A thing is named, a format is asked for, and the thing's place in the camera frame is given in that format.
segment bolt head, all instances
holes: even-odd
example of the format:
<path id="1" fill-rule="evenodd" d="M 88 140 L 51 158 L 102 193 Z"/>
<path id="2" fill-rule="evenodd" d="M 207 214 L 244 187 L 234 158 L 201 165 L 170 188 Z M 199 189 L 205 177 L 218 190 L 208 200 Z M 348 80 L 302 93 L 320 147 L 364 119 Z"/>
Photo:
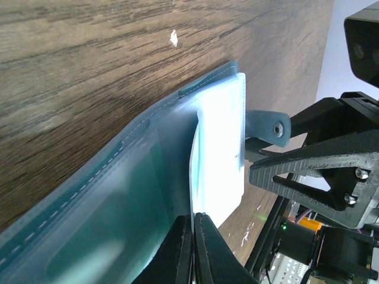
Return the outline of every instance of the bolt head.
<path id="1" fill-rule="evenodd" d="M 355 175 L 358 179 L 367 179 L 368 178 L 368 172 L 366 170 L 362 170 L 360 168 L 355 169 Z"/>
<path id="2" fill-rule="evenodd" d="M 284 133 L 283 123 L 281 123 L 280 121 L 275 122 L 274 123 L 274 128 L 272 130 L 273 130 L 274 135 L 276 137 L 278 137 L 278 138 L 282 137 L 283 133 Z"/>
<path id="3" fill-rule="evenodd" d="M 346 204 L 353 205 L 356 203 L 356 199 L 348 193 L 345 194 L 344 199 Z"/>

